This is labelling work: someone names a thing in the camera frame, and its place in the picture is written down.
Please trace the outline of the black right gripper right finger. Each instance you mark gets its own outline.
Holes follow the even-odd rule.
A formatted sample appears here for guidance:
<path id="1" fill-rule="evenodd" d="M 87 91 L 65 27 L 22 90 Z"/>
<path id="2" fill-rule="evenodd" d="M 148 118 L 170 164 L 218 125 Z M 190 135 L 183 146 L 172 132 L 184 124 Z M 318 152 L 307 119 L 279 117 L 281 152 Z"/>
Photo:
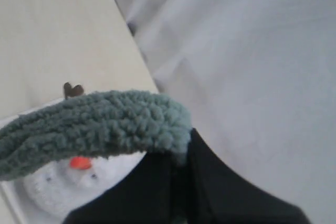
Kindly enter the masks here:
<path id="1" fill-rule="evenodd" d="M 306 214 L 230 169 L 196 129 L 187 155 L 188 223 L 307 223 Z"/>

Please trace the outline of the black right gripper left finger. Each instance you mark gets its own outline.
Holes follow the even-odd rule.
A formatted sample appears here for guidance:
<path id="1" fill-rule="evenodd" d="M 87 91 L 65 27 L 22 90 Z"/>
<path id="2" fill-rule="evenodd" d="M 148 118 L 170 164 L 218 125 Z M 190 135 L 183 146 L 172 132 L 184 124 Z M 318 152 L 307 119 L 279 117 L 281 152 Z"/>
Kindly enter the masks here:
<path id="1" fill-rule="evenodd" d="M 136 168 L 64 223 L 181 223 L 171 195 L 171 158 L 146 154 Z"/>

